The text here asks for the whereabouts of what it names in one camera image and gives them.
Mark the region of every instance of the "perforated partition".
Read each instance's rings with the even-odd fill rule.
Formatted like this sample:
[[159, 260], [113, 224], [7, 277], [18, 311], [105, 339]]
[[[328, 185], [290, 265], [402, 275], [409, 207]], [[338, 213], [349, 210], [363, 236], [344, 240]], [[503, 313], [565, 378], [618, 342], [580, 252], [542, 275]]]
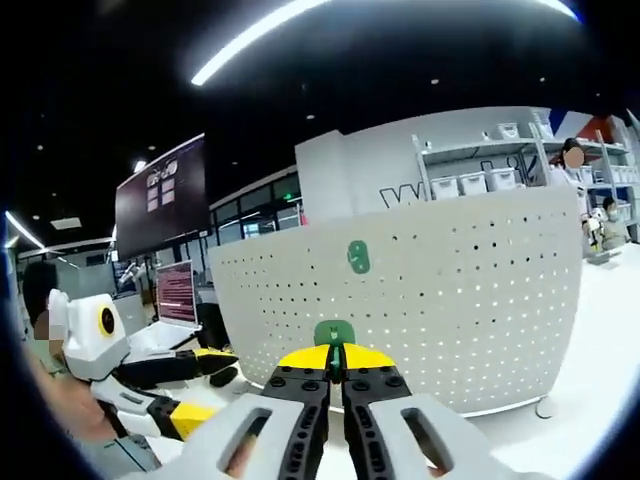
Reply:
[[[521, 189], [402, 206], [208, 253], [249, 380], [264, 383], [282, 356], [311, 346], [317, 322], [344, 319], [358, 343], [395, 360], [413, 392], [471, 414], [531, 401], [553, 386], [577, 308], [577, 218], [571, 189]], [[354, 241], [366, 245], [367, 273], [356, 273], [348, 255]], [[341, 406], [338, 395], [332, 404]]]

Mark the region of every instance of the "table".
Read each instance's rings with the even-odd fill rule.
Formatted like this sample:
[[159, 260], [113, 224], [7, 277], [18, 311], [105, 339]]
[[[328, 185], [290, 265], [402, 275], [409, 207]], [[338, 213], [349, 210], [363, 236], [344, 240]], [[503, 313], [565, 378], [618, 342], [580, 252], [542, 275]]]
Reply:
[[[557, 413], [548, 420], [535, 406], [471, 418], [494, 446], [493, 455], [518, 471], [539, 471], [557, 479], [584, 468], [624, 412], [640, 378], [640, 246], [626, 245], [601, 266], [583, 265], [578, 312], [567, 355], [550, 400]], [[205, 406], [224, 407], [247, 391], [237, 377], [222, 389], [206, 379], [170, 386], [163, 393]], [[329, 441], [319, 480], [355, 479], [342, 415], [329, 414]], [[180, 454], [182, 443], [149, 438], [162, 463]]]

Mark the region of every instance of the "wall-mounted screen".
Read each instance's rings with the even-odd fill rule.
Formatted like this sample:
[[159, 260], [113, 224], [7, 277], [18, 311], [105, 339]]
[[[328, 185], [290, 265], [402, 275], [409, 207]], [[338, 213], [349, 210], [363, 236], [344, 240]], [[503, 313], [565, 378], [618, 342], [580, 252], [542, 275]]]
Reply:
[[121, 261], [209, 227], [204, 134], [165, 153], [118, 187], [116, 227]]

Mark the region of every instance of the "yellow robot eye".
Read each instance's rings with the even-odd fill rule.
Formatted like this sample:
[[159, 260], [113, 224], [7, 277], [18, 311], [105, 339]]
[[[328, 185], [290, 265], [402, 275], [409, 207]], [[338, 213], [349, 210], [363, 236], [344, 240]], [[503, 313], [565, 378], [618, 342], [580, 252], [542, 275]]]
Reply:
[[98, 328], [100, 333], [105, 337], [110, 337], [116, 329], [116, 320], [113, 318], [113, 312], [108, 307], [103, 307], [98, 318]]

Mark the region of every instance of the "computer screen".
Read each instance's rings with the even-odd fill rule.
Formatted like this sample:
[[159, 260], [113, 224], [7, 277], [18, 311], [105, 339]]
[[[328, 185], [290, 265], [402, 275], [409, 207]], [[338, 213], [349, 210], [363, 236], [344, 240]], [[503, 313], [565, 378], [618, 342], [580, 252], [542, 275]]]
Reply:
[[208, 228], [204, 135], [165, 153], [116, 190], [121, 261]]
[[158, 267], [156, 280], [159, 320], [178, 325], [197, 324], [191, 260]]

